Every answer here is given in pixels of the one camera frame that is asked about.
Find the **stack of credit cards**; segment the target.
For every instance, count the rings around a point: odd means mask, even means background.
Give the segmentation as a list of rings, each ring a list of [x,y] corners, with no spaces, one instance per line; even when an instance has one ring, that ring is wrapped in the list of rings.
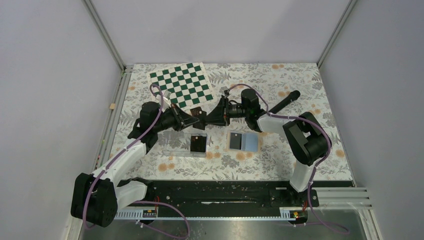
[[[195,134],[190,137],[190,152],[191,153],[206,153],[207,135]]]

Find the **single black credit card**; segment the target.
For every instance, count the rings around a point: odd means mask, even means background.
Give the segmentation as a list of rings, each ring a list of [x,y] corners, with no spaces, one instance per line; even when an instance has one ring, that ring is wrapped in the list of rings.
[[[229,149],[241,150],[242,149],[243,134],[238,132],[230,132]]]

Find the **beige leather card holder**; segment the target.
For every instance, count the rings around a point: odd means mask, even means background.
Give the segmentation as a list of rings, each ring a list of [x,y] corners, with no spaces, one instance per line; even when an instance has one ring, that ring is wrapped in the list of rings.
[[[229,149],[230,143],[230,132],[236,132],[242,134],[242,146],[241,150]],[[229,131],[227,134],[227,149],[230,151],[258,153],[260,152],[260,135],[256,132],[242,132],[242,131]]]

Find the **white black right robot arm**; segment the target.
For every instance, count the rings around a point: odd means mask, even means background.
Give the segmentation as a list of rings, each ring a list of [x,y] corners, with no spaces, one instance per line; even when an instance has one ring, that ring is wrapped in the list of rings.
[[[317,163],[330,153],[332,142],[317,119],[311,112],[299,116],[284,116],[278,112],[296,101],[301,93],[292,91],[272,108],[261,108],[261,96],[256,90],[247,88],[241,92],[241,102],[231,103],[229,90],[218,101],[210,112],[203,112],[200,129],[207,125],[228,126],[231,119],[243,118],[248,127],[256,132],[284,134],[296,159],[287,191],[287,201],[293,206],[301,205],[306,199],[305,190],[312,184]]]

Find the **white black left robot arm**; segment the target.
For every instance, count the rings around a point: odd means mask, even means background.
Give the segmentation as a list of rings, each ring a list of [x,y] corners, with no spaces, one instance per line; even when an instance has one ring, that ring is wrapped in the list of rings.
[[[117,211],[137,201],[148,206],[155,200],[153,184],[136,177],[125,180],[130,168],[146,156],[158,141],[161,131],[181,131],[199,122],[197,117],[176,104],[161,106],[149,101],[142,105],[128,135],[127,146],[90,174],[81,173],[75,180],[70,207],[72,217],[84,223],[107,227]]]

